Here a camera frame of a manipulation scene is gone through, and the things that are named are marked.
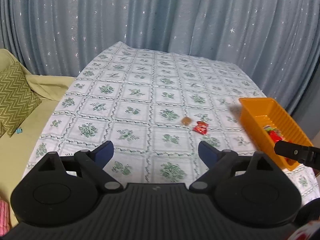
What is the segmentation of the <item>person's right hand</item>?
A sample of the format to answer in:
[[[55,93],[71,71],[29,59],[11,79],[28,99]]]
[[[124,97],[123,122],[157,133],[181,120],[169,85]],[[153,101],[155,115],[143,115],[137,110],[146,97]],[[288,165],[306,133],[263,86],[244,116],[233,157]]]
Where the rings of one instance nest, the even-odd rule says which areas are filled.
[[[319,198],[304,205],[294,220],[297,230],[289,239],[319,240]]]

